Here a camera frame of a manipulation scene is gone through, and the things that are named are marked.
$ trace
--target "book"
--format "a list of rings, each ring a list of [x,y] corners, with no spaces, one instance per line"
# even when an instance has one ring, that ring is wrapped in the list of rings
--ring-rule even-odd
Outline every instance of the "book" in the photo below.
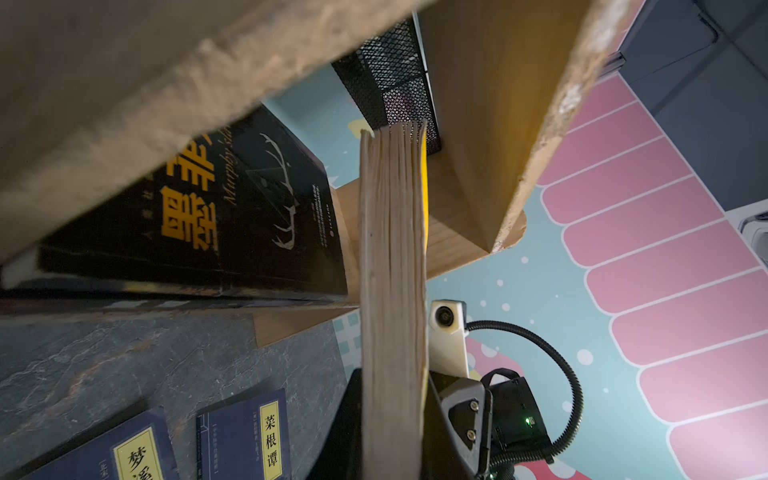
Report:
[[[147,410],[35,470],[27,480],[179,480],[162,407]]]
[[[5,264],[2,287],[325,303],[347,293],[323,165],[264,107]]]
[[[428,356],[425,124],[360,144],[362,473],[416,480]]]
[[[284,389],[197,417],[197,478],[291,478]]]

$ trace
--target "metal mesh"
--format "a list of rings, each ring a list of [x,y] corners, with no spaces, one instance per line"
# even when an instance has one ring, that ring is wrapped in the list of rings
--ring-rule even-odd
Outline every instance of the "metal mesh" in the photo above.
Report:
[[[440,134],[412,18],[369,39],[332,65],[371,128],[427,119],[427,155],[440,151]]]

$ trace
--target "wooden shelf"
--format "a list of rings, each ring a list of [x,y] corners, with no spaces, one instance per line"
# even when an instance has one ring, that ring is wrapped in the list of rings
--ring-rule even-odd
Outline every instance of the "wooden shelf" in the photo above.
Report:
[[[427,169],[428,278],[522,238],[523,206],[594,85],[629,3],[440,0],[419,13],[443,143]],[[358,252],[358,182],[337,193],[336,212]],[[348,313],[356,301],[352,295],[339,310],[256,312],[257,343]]]
[[[13,72],[0,79],[0,263],[157,168],[190,137],[427,4],[419,19],[444,146],[429,158],[428,277],[511,247],[629,3],[16,2],[6,14],[19,21],[0,31],[3,45],[24,46],[0,51]],[[215,310],[253,313],[259,345],[356,308],[358,182],[336,193],[348,301]]]
[[[478,245],[481,235],[453,167],[444,154],[428,157],[429,238],[427,278],[432,279],[490,254]],[[325,307],[264,308],[253,312],[258,346],[267,346],[311,326],[349,313],[359,306],[359,180],[335,191],[333,207],[342,237],[349,299]],[[510,230],[504,248],[523,237],[525,213]]]
[[[0,263],[424,3],[11,3]]]

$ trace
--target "gray stone tabletop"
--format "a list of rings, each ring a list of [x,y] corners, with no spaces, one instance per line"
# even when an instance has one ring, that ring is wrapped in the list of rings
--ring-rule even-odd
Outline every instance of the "gray stone tabletop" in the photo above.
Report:
[[[346,388],[330,322],[262,349],[249,315],[0,326],[0,478],[163,406],[181,479],[193,480],[196,413],[279,388],[302,479]]]

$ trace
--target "pink tile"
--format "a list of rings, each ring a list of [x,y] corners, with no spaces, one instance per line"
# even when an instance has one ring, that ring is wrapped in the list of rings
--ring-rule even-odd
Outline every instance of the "pink tile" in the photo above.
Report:
[[[768,329],[768,275],[762,270],[614,320],[630,362],[647,365]]]
[[[627,87],[627,84],[621,80],[621,77],[614,75],[594,86],[584,106],[571,122],[570,128],[583,125],[635,100],[637,99],[629,87]]]
[[[629,33],[629,29],[620,31],[616,34],[613,44],[611,44],[611,47],[608,49],[610,53],[618,51],[619,47],[621,47],[621,44],[624,43],[624,39],[627,37],[627,33]]]
[[[539,185],[549,185],[659,135],[661,130],[642,105],[632,104],[566,135]]]
[[[597,304],[620,313],[757,266],[727,221],[689,233],[587,274]]]
[[[690,480],[768,472],[768,405],[675,427],[670,446]]]
[[[523,368],[516,361],[507,356],[503,356],[495,349],[489,346],[483,346],[477,340],[467,338],[467,353],[475,359],[474,369],[481,376],[494,369],[510,369],[523,375]]]
[[[634,24],[634,21],[637,20],[637,15],[640,14],[640,10],[643,8],[644,3],[645,0],[632,0],[629,12],[627,13],[627,17],[629,18],[627,30],[632,28],[632,24]]]
[[[552,219],[571,223],[691,174],[666,138],[552,185],[542,201]]]
[[[593,266],[723,218],[695,177],[565,228],[574,260]]]
[[[659,418],[681,422],[768,399],[768,335],[687,356],[640,374]]]

